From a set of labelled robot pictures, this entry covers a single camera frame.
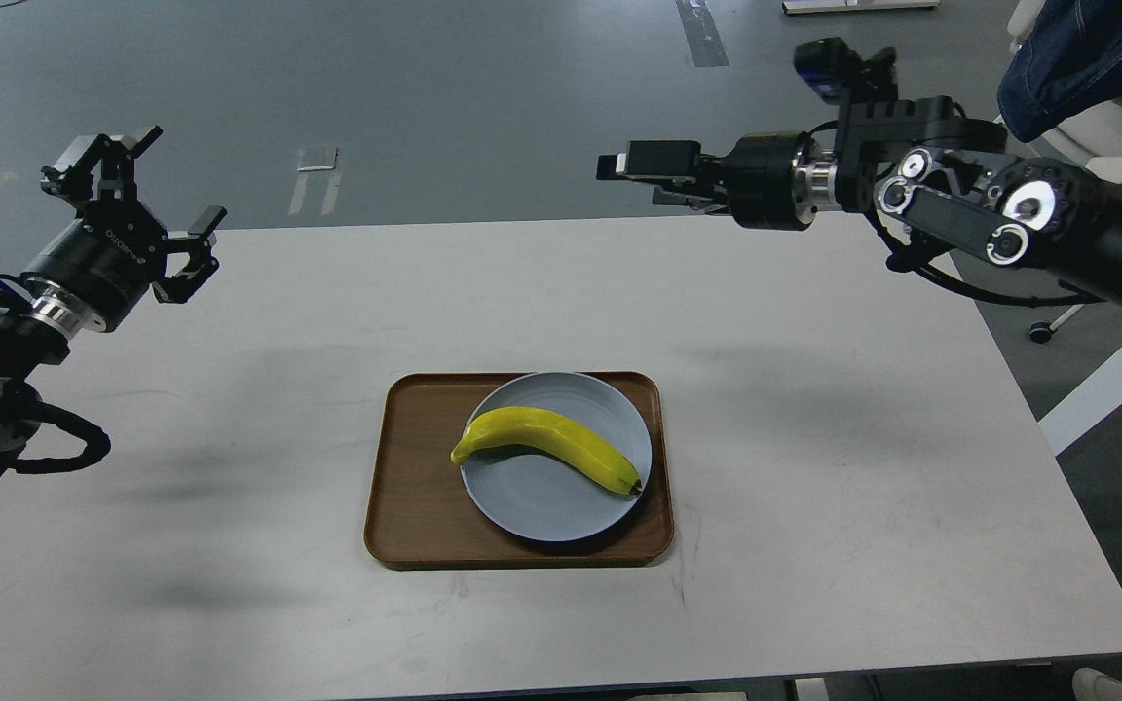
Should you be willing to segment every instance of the denim jacket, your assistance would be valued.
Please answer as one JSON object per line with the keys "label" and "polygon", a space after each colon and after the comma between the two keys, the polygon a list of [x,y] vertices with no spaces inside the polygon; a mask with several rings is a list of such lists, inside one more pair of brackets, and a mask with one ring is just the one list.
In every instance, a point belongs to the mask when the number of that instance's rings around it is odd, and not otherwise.
{"label": "denim jacket", "polygon": [[1122,0],[1046,0],[999,85],[1012,137],[1029,142],[1122,96]]}

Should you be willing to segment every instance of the tray rim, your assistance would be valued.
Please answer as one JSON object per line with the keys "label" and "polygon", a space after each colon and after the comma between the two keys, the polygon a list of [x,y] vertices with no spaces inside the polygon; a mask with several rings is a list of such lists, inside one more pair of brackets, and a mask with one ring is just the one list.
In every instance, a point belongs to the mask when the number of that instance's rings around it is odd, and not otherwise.
{"label": "tray rim", "polygon": [[[508,562],[508,560],[503,559],[488,559],[488,557],[454,557],[448,560],[433,560],[433,559],[417,559],[417,557],[402,557],[393,556],[392,554],[384,553],[384,550],[374,544],[373,532],[377,527],[378,522],[374,518],[374,515],[378,511],[378,502],[375,500],[375,494],[381,490],[380,480],[383,479],[383,471],[380,470],[383,465],[383,448],[384,440],[387,435],[387,425],[392,416],[392,402],[399,394],[403,387],[411,385],[417,385],[417,382],[429,381],[429,380],[440,380],[444,385],[479,385],[479,382],[485,382],[489,378],[495,380],[508,381],[513,378],[527,376],[527,373],[533,372],[548,372],[548,371],[470,371],[470,372],[408,372],[404,376],[393,380],[392,386],[388,387],[386,394],[386,400],[384,400],[384,412],[383,418],[380,421],[379,428],[379,440],[377,443],[377,449],[375,449],[375,462],[371,474],[370,491],[368,498],[366,498],[366,519],[361,528],[361,541],[362,546],[366,551],[377,560],[384,566],[393,570],[444,570],[444,569],[496,569],[496,570],[527,570],[527,569],[564,569],[564,568],[642,568],[651,566],[651,564],[659,563],[663,555],[666,555],[673,547],[673,542],[677,538],[677,524],[673,515],[673,494],[672,489],[669,488],[669,476],[668,476],[668,458],[664,454],[664,412],[661,405],[661,391],[660,387],[655,385],[655,381],[646,376],[645,373],[637,371],[565,371],[565,372],[582,372],[587,376],[591,376],[601,381],[609,382],[611,380],[624,379],[628,381],[640,382],[646,388],[650,394],[650,403],[652,408],[651,417],[657,418],[655,425],[657,425],[657,435],[652,436],[653,452],[659,453],[660,465],[653,465],[653,469],[660,467],[660,471],[663,474],[662,483],[662,509],[664,515],[664,520],[666,520],[668,528],[664,532],[664,537],[660,546],[652,547],[651,553],[646,555],[635,555],[635,556],[606,556],[605,559],[599,559],[598,554],[588,555],[573,555],[573,554],[546,554],[540,553],[534,560],[526,560],[526,562],[515,563]],[[653,422],[645,421],[650,427]],[[597,537],[600,534],[592,535],[591,537]],[[521,538],[524,546],[542,546],[542,550],[548,546],[562,546],[565,544],[535,544],[528,538]]]}

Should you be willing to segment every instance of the floor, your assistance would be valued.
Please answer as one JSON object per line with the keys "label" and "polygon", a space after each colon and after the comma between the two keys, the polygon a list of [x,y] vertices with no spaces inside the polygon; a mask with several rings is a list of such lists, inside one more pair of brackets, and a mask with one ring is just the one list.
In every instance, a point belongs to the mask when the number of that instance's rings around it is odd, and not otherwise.
{"label": "floor", "polygon": [[[0,270],[22,269],[71,216],[34,184],[80,133],[164,126],[137,169],[144,202],[174,230],[223,204],[234,230],[680,213],[652,207],[646,188],[596,182],[596,156],[632,138],[726,151],[743,133],[833,119],[791,67],[793,46],[824,36],[865,56],[896,46],[904,96],[949,94],[971,116],[996,114],[1015,0],[792,18],[773,1],[708,0],[711,22],[683,21],[703,4],[33,0],[0,9]],[[696,67],[723,63],[714,57],[728,65]],[[338,147],[337,169],[298,178],[309,147]],[[1052,288],[1042,276],[958,265],[974,283]],[[1024,332],[1048,314],[983,314],[1039,417],[1122,343],[1114,307],[1087,307],[1046,345]],[[1059,464],[1122,581],[1122,408]],[[852,701],[1063,700],[1082,664],[1122,677],[1119,656],[828,686]],[[787,698],[772,680],[691,688]]]}

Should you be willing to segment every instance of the table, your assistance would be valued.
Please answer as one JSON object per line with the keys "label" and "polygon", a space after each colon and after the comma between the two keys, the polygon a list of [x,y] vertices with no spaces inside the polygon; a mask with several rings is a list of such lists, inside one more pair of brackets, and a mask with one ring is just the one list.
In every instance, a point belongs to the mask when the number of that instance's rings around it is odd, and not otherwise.
{"label": "table", "polygon": [[[0,698],[383,698],[1122,652],[1122,591],[976,307],[858,218],[230,231],[186,306],[33,376],[102,464],[0,482]],[[660,387],[673,546],[392,572],[392,382]],[[67,453],[39,435],[33,454]]]}

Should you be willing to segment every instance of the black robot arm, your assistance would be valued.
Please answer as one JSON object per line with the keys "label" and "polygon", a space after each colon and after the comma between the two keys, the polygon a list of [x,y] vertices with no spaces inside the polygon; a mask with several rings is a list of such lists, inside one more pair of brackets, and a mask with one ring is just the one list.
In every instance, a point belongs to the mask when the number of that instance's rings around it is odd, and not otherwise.
{"label": "black robot arm", "polygon": [[[98,425],[45,404],[26,382],[37,366],[66,359],[81,329],[112,332],[153,288],[159,302],[188,301],[218,269],[214,228],[227,213],[209,207],[186,236],[169,237],[137,199],[135,164],[162,133],[77,137],[40,187],[76,210],[76,218],[18,277],[0,275],[0,478],[8,470],[57,473],[96,464],[111,442]],[[187,255],[166,275],[169,255]],[[50,424],[85,448],[68,458],[22,459],[39,427]]]}
{"label": "black robot arm", "polygon": [[[729,214],[739,225],[804,230],[816,213],[864,214],[886,240],[888,267],[1001,305],[1122,305],[1122,183],[1050,158],[1006,155],[1006,131],[949,98],[898,98],[894,49],[868,62],[840,39],[795,49],[799,76],[838,107],[809,132],[749,135],[727,156],[695,141],[632,141],[600,156],[598,179],[655,187],[653,203]],[[816,133],[833,129],[833,146]],[[907,225],[892,239],[881,214]],[[1050,270],[1072,294],[1020,298],[963,284],[929,265],[958,249],[999,267]]]}

